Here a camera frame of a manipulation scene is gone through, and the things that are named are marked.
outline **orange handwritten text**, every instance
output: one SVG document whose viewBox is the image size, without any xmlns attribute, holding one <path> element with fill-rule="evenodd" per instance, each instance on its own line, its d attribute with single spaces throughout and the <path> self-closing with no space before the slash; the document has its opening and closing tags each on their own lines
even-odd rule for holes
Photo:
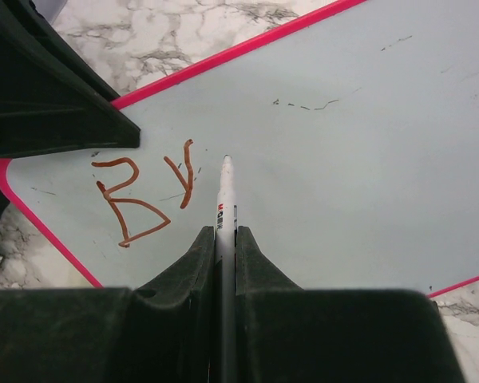
<svg viewBox="0 0 479 383">
<path fill-rule="evenodd" d="M 176 164 L 172 162 L 170 158 L 167 156 L 163 157 L 164 161 L 170 166 L 170 168 L 176 173 L 177 179 L 181 182 L 184 188 L 184 197 L 183 202 L 181 203 L 180 208 L 184 209 L 188 206 L 188 202 L 190 202 L 190 198 L 192 198 L 192 190 L 193 190 L 193 168 L 192 163 L 190 163 L 190 145 L 193 144 L 193 140 L 188 140 L 184 143 L 183 151 L 184 151 L 184 166 L 186 166 L 186 170 L 188 171 L 188 181 L 184 180 L 183 175 L 177 168 Z"/>
<path fill-rule="evenodd" d="M 139 199 L 134 199 L 134 198 L 113 198 L 111 196 L 113 192 L 116 192 L 122 188 L 125 188 L 126 186 L 131 185 L 138 178 L 138 174 L 140 173 L 140 171 L 138 170 L 137 165 L 130 158 L 123 157 L 114 161 L 92 162 L 91 164 L 95 166 L 96 168 L 109 168 L 112 166 L 117 166 L 119 164 L 128 164 L 133 169 L 133 174 L 131 177 L 129 177 L 129 180 L 126 180 L 125 182 L 121 184 L 113 186 L 110 189 L 107 189 L 101 181 L 96 182 L 97 187 L 99 188 L 101 193 L 103 193 L 103 197 L 105 197 L 106 201 L 109 203 L 113 212 L 117 216 L 117 219 L 119 219 L 119 224 L 121 225 L 121 229 L 122 229 L 122 236 L 124 237 L 124 241 L 120 242 L 119 246 L 129 247 L 129 244 L 133 242 L 134 240 L 142 238 L 146 235 L 152 234 L 156 231 L 159 231 L 160 229 L 163 229 L 165 226 L 167 226 L 170 223 L 170 219 L 160 209 L 154 207 L 153 205 L 149 203 L 146 203 L 144 201 L 140 201 Z M 163 219 L 163 223 L 160 223 L 158 226 L 153 227 L 152 229 L 142 231 L 141 233 L 134 235 L 133 237 L 130 237 L 128 234 L 128 228 L 126 227 L 125 219 L 122 216 L 121 211 L 117 207 L 117 203 L 135 203 L 137 205 L 146 207 L 150 211 L 154 211 L 155 213 L 157 213 L 160 216 L 160 218 Z"/>
<path fill-rule="evenodd" d="M 183 175 L 179 171 L 179 168 L 172 162 L 172 160 L 170 160 L 167 156 L 164 157 L 165 162 L 174 171 L 177 179 L 181 182 L 184 188 L 183 202 L 181 203 L 181 206 L 180 206 L 181 209 L 184 209 L 185 207 L 187 207 L 188 203 L 190 202 L 190 199 L 192 198 L 193 167 L 190 162 L 190 145 L 191 144 L 193 144 L 193 140 L 188 140 L 184 143 L 184 146 L 183 146 L 184 165 L 186 166 L 186 169 L 188 171 L 187 180 L 184 179 Z M 141 201 L 139 199 L 134 199 L 134 198 L 113 198 L 111 196 L 112 193 L 117 192 L 121 190 L 122 188 L 125 188 L 131 185 L 133 182 L 137 180 L 138 175 L 140 174 L 140 170 L 138 169 L 137 164 L 135 164 L 132 159 L 128 157 L 122 157 L 117 160 L 109 161 L 109 162 L 92 162 L 91 163 L 91 165 L 93 165 L 96 168 L 111 168 L 120 164 L 128 164 L 133 170 L 133 174 L 131 175 L 131 177 L 129 177 L 129 179 L 127 179 L 125 182 L 112 186 L 108 189 L 105 187 L 105 185 L 101 181 L 97 181 L 96 185 L 97 185 L 97 188 L 100 190 L 100 192 L 103 194 L 103 197 L 109 203 L 117 219 L 119 220 L 119 224 L 121 225 L 122 236 L 124 240 L 119 242 L 119 246 L 129 247 L 129 244 L 131 242 L 163 229 L 165 226 L 169 225 L 171 221 L 170 221 L 170 218 L 167 217 L 160 209 L 158 209 L 157 207 L 154 207 L 153 205 L 147 202 Z M 142 231 L 141 233 L 136 234 L 134 236 L 129 236 L 128 227 L 126 226 L 124 216 L 119 210 L 119 207 L 117 207 L 118 203 L 134 203 L 137 205 L 141 205 L 149 209 L 150 211 L 153 211 L 156 214 L 158 214 L 158 216 L 163 219 L 163 223 L 160 223 L 158 226 L 153 227 L 152 229 Z"/>
</svg>

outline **marble floor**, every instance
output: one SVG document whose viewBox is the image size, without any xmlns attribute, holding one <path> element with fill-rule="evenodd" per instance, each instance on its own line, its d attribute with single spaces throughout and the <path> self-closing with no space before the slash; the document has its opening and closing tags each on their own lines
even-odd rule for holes
<svg viewBox="0 0 479 383">
<path fill-rule="evenodd" d="M 69 0 L 56 31 L 119 94 L 325 6 L 328 0 Z M 89 283 L 13 206 L 0 222 L 0 289 Z M 469 382 L 479 382 L 479 282 L 435 299 Z"/>
</svg>

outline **pen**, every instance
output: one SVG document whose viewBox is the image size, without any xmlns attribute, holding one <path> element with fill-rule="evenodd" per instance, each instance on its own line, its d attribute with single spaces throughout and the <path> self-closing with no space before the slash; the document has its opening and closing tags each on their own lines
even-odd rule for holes
<svg viewBox="0 0 479 383">
<path fill-rule="evenodd" d="M 236 194 L 232 158 L 224 157 L 216 215 L 215 265 L 218 278 L 218 358 L 220 383 L 236 381 Z"/>
</svg>

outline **whiteboard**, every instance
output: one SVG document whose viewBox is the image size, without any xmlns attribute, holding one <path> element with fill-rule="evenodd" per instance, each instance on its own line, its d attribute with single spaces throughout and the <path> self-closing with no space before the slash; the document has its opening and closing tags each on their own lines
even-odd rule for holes
<svg viewBox="0 0 479 383">
<path fill-rule="evenodd" d="M 2 190 L 104 286 L 146 283 L 214 223 L 226 154 L 239 225 L 302 287 L 433 294 L 478 277 L 479 0 L 368 0 L 325 18 L 354 3 L 127 96 L 118 105 L 140 148 L 2 161 Z M 187 179 L 189 139 L 194 184 L 181 209 L 186 189 L 164 157 Z M 171 221 L 128 248 L 96 182 L 110 188 L 132 169 L 91 164 L 123 157 L 140 173 L 112 196 Z M 117 206 L 129 236 L 164 222 Z"/>
</svg>

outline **pink border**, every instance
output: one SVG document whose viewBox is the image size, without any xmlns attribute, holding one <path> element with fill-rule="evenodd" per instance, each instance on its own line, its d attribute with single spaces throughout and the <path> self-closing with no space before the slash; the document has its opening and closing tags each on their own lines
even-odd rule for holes
<svg viewBox="0 0 479 383">
<path fill-rule="evenodd" d="M 251 38 L 250 40 L 233 46 L 230 49 L 202 60 L 194 65 L 189 66 L 188 68 L 182 69 L 168 77 L 162 78 L 150 85 L 146 85 L 145 87 L 131 92 L 123 97 L 117 98 L 116 100 L 112 101 L 112 104 L 118 109 L 135 104 L 146 97 L 150 97 L 155 93 L 170 88 L 171 86 L 178 85 L 182 81 L 213 69 L 218 65 L 222 65 L 225 62 L 251 52 L 254 49 L 258 49 L 261 46 L 274 42 L 275 40 L 283 38 L 288 34 L 292 34 L 305 27 L 311 26 L 312 24 L 320 22 L 325 18 L 334 16 L 335 14 L 347 10 L 352 6 L 357 6 L 364 1 L 366 0 L 338 0 L 337 2 L 333 2 L 328 6 L 324 6 L 323 8 L 306 14 L 301 18 L 297 18 L 291 22 L 288 22 L 287 24 L 284 24 L 283 26 L 268 31 L 265 34 Z M 39 229 L 39 231 L 68 259 L 68 261 L 70 261 L 77 268 L 78 271 L 81 272 L 81 274 L 93 286 L 102 287 L 99 281 L 80 263 L 80 261 L 78 261 L 78 259 L 69 251 L 67 247 L 64 246 L 64 244 L 55 236 L 55 234 L 49 230 L 49 228 L 25 205 L 25 203 L 16 194 L 14 194 L 7 182 L 6 177 L 7 168 L 10 162 L 11 159 L 0 159 L 0 190 L 2 193 L 30 220 L 30 222 L 34 224 L 35 227 Z M 468 279 L 464 282 L 457 283 L 451 287 L 435 291 L 431 294 L 428 294 L 428 297 L 436 297 L 440 294 L 444 294 L 477 281 L 479 281 L 479 276 Z"/>
<path fill-rule="evenodd" d="M 14 194 L 13 190 L 10 188 L 7 183 L 7 168 L 9 167 L 12 159 L 3 158 L 0 159 L 0 190 L 2 193 L 9 199 L 9 201 L 16 206 L 21 213 L 29 219 L 34 226 L 39 229 L 39 231 L 64 255 L 68 261 L 70 261 L 73 266 L 77 268 L 78 271 L 94 286 L 94 287 L 103 287 L 99 281 L 90 274 L 85 266 L 83 266 L 80 261 L 69 251 L 67 247 L 64 246 L 64 243 L 58 239 L 54 233 L 52 233 L 49 228 L 25 205 L 25 203 Z"/>
</svg>

